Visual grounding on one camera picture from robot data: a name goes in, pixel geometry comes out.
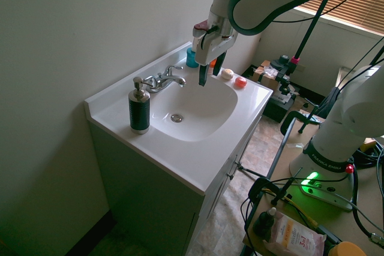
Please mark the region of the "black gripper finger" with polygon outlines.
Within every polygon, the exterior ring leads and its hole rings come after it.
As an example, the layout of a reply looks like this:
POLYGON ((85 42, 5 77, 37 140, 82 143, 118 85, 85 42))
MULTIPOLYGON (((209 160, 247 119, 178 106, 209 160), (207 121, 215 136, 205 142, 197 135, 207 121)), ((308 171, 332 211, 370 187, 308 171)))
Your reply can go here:
POLYGON ((222 64, 224 62, 224 59, 226 57, 226 52, 222 53, 215 61, 215 65, 213 68, 213 75, 218 76, 218 73, 221 70, 222 64))
POLYGON ((204 86, 206 84, 207 78, 210 75, 211 64, 200 65, 199 68, 199 85, 204 86))

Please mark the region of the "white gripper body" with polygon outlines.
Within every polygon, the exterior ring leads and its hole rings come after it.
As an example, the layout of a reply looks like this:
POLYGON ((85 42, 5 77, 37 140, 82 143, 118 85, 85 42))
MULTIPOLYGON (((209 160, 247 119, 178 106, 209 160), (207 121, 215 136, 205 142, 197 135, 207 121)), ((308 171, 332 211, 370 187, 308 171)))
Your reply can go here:
POLYGON ((198 38, 195 61, 207 65, 234 45, 238 32, 228 18, 209 16, 208 20, 195 24, 194 36, 198 38))

